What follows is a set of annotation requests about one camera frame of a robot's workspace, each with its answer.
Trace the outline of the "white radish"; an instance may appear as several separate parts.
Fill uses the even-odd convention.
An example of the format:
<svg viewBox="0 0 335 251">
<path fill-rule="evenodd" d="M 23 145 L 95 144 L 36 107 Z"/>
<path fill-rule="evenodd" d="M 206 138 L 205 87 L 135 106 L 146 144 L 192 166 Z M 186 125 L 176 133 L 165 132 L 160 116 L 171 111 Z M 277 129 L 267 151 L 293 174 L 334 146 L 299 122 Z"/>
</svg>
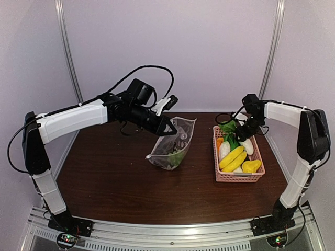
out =
<svg viewBox="0 0 335 251">
<path fill-rule="evenodd" d="M 247 155 L 253 155 L 254 147 L 250 139 L 246 139 L 245 141 L 239 141 L 239 144 L 244 147 Z"/>
</svg>

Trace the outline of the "green leafy vegetable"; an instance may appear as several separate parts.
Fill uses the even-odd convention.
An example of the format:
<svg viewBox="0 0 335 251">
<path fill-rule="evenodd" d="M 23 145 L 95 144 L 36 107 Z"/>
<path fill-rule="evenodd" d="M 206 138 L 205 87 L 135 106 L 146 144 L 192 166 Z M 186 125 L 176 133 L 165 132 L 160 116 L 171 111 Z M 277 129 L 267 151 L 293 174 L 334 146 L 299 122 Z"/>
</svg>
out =
<svg viewBox="0 0 335 251">
<path fill-rule="evenodd" d="M 233 120 L 224 121 L 223 123 L 220 123 L 218 126 L 223 133 L 235 133 L 237 127 L 236 122 Z"/>
</svg>

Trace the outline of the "clear zip top bag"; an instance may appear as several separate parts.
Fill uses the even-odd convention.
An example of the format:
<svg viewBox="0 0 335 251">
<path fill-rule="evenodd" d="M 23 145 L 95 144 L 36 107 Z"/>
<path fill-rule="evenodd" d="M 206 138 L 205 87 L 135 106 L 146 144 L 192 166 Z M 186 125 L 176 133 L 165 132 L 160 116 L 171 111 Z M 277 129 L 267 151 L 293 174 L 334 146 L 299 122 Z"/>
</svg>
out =
<svg viewBox="0 0 335 251">
<path fill-rule="evenodd" d="M 180 166 L 191 145 L 197 119 L 174 117 L 170 121 L 177 133 L 160 136 L 151 153 L 146 156 L 151 164 L 165 170 L 174 170 Z"/>
</svg>

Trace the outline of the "green grape bunch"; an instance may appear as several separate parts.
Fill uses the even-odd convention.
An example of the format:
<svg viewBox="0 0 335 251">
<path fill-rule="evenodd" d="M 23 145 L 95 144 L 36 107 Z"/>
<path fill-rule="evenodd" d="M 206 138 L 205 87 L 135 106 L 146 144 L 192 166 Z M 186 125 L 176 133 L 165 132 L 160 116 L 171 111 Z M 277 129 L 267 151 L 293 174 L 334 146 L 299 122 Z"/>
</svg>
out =
<svg viewBox="0 0 335 251">
<path fill-rule="evenodd" d="M 183 151 L 174 151 L 170 153 L 167 158 L 169 166 L 172 169 L 178 167 L 181 164 L 184 157 L 185 157 L 185 153 Z"/>
</svg>

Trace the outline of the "pink plastic basket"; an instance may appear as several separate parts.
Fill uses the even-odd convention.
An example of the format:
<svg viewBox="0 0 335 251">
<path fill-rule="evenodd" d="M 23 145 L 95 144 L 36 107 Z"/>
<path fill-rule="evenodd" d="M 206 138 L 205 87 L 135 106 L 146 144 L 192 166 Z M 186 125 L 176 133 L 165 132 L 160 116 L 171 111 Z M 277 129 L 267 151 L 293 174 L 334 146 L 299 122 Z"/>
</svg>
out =
<svg viewBox="0 0 335 251">
<path fill-rule="evenodd" d="M 219 126 L 213 126 L 213 155 L 214 155 L 214 169 L 215 169 L 215 180 L 216 182 L 257 182 L 264 174 L 265 167 L 261 157 L 261 153 L 256 141 L 255 136 L 250 138 L 253 145 L 254 152 L 252 155 L 247 155 L 245 158 L 246 161 L 255 161 L 258 160 L 261 165 L 253 173 L 246 173 L 242 169 L 242 164 L 239 165 L 233 172 L 222 172 L 219 168 L 219 155 L 217 149 L 217 139 L 222 137 L 222 131 Z"/>
</svg>

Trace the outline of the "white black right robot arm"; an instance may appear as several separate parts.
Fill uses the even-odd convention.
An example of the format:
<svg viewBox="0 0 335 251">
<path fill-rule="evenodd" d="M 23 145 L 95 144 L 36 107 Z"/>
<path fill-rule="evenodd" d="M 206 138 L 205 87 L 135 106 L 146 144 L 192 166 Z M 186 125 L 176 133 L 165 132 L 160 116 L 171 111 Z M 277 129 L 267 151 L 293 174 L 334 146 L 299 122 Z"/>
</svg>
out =
<svg viewBox="0 0 335 251">
<path fill-rule="evenodd" d="M 277 199 L 268 225 L 279 231 L 293 217 L 304 192 L 309 189 L 314 173 L 328 159 L 331 140 L 326 113 L 275 100 L 260 100 L 256 94 L 242 99 L 243 109 L 250 115 L 236 128 L 236 138 L 241 141 L 254 136 L 266 119 L 276 120 L 297 128 L 297 162 L 291 179 Z"/>
</svg>

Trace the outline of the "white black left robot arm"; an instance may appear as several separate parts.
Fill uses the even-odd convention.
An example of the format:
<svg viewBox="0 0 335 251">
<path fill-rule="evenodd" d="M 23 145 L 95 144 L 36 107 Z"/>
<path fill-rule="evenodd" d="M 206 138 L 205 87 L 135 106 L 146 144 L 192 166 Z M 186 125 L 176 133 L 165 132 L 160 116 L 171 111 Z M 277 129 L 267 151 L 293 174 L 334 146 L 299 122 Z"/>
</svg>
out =
<svg viewBox="0 0 335 251">
<path fill-rule="evenodd" d="M 152 86 L 134 79 L 119 94 L 108 91 L 72 107 L 26 115 L 22 141 L 26 170 L 62 231 L 72 231 L 75 220 L 66 214 L 68 208 L 51 171 L 46 145 L 82 129 L 113 122 L 132 123 L 157 136 L 175 135 L 177 129 L 163 113 L 171 109 L 178 98 L 171 95 L 152 108 L 146 107 L 154 93 Z"/>
</svg>

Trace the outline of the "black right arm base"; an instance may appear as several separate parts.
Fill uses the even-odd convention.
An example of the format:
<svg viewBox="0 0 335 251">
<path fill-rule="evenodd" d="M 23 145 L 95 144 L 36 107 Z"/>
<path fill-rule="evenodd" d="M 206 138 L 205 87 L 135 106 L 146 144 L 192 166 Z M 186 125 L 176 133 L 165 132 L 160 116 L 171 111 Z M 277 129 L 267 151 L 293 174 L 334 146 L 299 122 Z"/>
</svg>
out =
<svg viewBox="0 0 335 251">
<path fill-rule="evenodd" d="M 274 216 L 264 218 L 255 217 L 251 222 L 251 230 L 254 236 L 268 235 L 275 232 L 282 232 L 296 225 L 294 219 L 276 221 Z"/>
</svg>

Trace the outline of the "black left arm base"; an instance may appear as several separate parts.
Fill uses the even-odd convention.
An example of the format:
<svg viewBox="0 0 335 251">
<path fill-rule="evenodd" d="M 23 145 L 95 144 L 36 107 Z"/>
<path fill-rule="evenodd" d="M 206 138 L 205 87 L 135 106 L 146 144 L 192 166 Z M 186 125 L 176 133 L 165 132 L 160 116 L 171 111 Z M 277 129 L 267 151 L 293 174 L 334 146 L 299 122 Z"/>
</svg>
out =
<svg viewBox="0 0 335 251">
<path fill-rule="evenodd" d="M 50 219 L 48 227 L 57 231 L 65 232 L 72 235 L 90 237 L 93 227 L 93 221 L 73 217 L 70 210 L 65 207 L 65 211 L 54 214 L 48 207 Z"/>
</svg>

